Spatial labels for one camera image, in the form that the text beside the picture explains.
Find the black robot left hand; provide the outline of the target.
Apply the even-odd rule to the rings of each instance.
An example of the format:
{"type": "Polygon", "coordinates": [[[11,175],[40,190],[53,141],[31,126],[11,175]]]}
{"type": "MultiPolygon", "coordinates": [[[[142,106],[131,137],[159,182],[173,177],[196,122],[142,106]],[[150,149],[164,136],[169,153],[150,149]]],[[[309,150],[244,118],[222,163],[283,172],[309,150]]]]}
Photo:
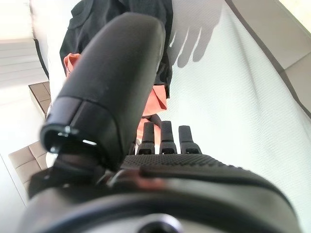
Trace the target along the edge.
{"type": "Polygon", "coordinates": [[[89,43],[40,132],[54,164],[34,174],[19,233],[298,233],[285,195],[263,177],[202,154],[170,122],[155,154],[138,123],[165,41],[155,17],[126,13],[89,43]]]}

